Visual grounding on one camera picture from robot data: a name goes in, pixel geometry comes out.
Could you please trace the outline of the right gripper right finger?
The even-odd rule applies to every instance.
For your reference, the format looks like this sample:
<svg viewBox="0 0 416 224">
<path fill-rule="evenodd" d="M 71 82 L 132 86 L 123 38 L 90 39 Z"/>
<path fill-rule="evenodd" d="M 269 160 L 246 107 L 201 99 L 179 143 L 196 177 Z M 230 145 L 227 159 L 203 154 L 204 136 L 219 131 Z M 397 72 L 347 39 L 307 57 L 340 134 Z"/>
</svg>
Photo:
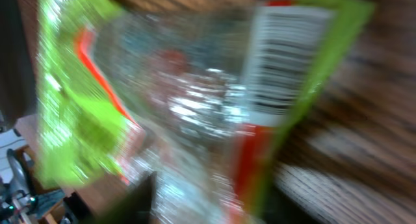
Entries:
<svg viewBox="0 0 416 224">
<path fill-rule="evenodd" d="M 275 186 L 268 190 L 261 220 L 266 224 L 320 224 Z"/>
</svg>

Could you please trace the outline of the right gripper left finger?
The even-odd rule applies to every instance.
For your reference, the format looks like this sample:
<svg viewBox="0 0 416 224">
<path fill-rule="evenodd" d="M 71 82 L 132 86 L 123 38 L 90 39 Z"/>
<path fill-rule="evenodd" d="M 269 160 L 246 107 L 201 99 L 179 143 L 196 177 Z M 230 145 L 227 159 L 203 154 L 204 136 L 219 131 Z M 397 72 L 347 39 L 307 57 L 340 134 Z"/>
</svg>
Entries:
<svg viewBox="0 0 416 224">
<path fill-rule="evenodd" d="M 84 224 L 150 224 L 154 223 L 151 207 L 155 196 L 156 173 L 146 176 L 138 185 L 99 214 L 86 218 Z"/>
</svg>

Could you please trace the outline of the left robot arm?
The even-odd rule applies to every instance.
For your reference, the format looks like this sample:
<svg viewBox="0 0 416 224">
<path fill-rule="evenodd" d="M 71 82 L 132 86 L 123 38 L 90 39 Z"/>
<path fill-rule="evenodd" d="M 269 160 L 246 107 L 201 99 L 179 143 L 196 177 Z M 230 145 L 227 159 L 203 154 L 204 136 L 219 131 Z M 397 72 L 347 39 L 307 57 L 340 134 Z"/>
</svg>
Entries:
<svg viewBox="0 0 416 224">
<path fill-rule="evenodd" d="M 13 223 L 17 220 L 15 206 L 17 201 L 30 218 L 41 219 L 47 211 L 57 205 L 65 194 L 61 189 L 49 192 L 37 192 L 34 179 L 29 170 L 23 167 L 25 162 L 31 169 L 34 160 L 27 154 L 18 156 L 27 142 L 19 132 L 12 129 L 1 133 L 1 223 Z"/>
</svg>

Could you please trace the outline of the green snack packet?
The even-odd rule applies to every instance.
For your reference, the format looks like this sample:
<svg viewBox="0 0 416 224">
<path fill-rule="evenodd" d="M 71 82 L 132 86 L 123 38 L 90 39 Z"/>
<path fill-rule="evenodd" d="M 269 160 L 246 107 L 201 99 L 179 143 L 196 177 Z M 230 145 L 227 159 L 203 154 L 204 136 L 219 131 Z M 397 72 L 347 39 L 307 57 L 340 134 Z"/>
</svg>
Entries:
<svg viewBox="0 0 416 224">
<path fill-rule="evenodd" d="M 259 223 L 365 0 L 40 0 L 38 177 L 153 180 L 157 223 Z"/>
</svg>

